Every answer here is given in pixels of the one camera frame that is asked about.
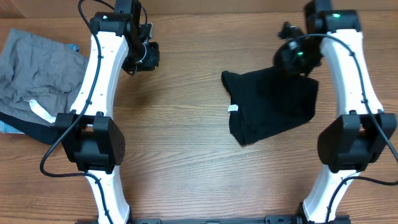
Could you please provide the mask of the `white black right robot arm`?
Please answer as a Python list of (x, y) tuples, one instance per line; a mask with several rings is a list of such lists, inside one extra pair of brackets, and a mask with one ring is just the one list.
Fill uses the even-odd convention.
[(371, 84), (363, 32), (355, 10), (334, 10), (313, 1), (305, 7), (306, 29), (285, 23), (274, 64), (289, 76), (308, 75), (324, 58), (336, 95), (336, 119), (318, 137), (322, 169), (293, 223), (349, 223), (336, 209), (354, 180), (376, 162), (397, 121), (386, 113)]

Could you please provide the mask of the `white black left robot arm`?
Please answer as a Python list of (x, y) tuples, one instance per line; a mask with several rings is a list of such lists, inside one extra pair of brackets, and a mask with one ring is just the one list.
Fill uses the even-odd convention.
[(79, 94), (69, 112), (59, 113), (55, 127), (76, 176), (85, 177), (98, 209), (97, 223), (131, 223), (120, 165), (126, 141), (113, 119), (121, 70), (130, 75), (152, 71), (159, 64), (159, 45), (152, 24), (140, 22), (141, 13), (97, 12), (89, 21), (91, 52)]

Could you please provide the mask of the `black t-shirt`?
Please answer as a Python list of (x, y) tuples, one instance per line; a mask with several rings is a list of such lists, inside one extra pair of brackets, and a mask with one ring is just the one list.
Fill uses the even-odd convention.
[(254, 144), (309, 122), (315, 116), (319, 82), (288, 77), (275, 67), (237, 74), (221, 73), (231, 105), (229, 131), (241, 146)]

